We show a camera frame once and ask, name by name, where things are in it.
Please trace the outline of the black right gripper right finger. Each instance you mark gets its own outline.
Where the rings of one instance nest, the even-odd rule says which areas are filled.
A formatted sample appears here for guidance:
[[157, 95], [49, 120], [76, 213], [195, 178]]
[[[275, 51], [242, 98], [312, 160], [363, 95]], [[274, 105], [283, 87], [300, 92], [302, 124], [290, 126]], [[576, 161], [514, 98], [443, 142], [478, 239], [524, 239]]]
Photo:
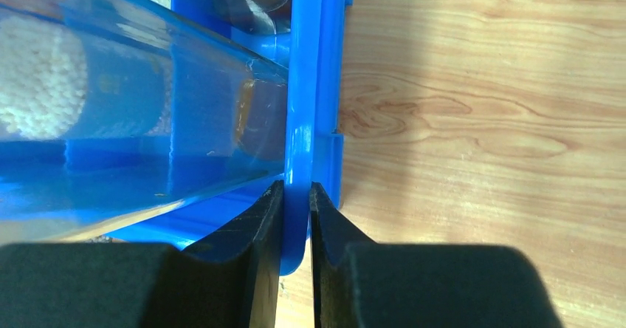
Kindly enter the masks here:
[[502, 245], [379, 243], [309, 193], [317, 327], [560, 327], [528, 257]]

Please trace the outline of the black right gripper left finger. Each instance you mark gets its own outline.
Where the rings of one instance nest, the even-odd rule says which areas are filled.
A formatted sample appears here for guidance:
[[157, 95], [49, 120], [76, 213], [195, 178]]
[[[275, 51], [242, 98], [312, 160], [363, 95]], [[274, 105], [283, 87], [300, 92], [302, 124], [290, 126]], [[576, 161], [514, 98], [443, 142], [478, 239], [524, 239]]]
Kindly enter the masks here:
[[3, 327], [273, 327], [283, 183], [179, 250], [165, 243], [1, 248]]

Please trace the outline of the blue plastic divided bin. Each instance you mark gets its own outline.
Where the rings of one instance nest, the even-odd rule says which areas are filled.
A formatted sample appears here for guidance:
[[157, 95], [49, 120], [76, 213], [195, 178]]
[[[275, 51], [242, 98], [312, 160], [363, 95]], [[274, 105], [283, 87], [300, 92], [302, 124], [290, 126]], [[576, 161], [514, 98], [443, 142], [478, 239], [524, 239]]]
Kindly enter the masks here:
[[161, 0], [163, 6], [195, 24], [286, 68], [282, 171], [156, 216], [127, 218], [121, 228], [101, 234], [185, 247], [237, 216], [268, 183], [282, 180], [281, 273], [293, 273], [309, 235], [311, 184], [323, 184], [334, 205], [340, 200], [343, 136], [338, 131], [338, 106], [345, 12], [352, 1], [292, 0], [290, 32], [252, 35], [218, 17], [212, 0]]

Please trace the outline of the glass oil bottle gold spout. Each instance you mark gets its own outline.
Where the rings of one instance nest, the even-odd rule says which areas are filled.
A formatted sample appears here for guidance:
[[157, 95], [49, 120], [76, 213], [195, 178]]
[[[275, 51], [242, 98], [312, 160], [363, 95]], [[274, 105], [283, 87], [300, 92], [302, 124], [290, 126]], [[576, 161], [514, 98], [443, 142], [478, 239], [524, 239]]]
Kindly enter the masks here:
[[291, 31], [292, 0], [212, 0], [216, 15], [252, 35]]

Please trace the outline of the blue label shaker jar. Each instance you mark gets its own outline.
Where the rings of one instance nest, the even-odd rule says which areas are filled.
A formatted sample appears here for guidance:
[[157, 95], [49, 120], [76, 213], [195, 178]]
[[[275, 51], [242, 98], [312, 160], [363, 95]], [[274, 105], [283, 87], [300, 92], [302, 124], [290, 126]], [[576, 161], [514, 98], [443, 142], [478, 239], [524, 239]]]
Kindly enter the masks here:
[[2, 141], [164, 135], [170, 107], [164, 56], [36, 18], [2, 18]]

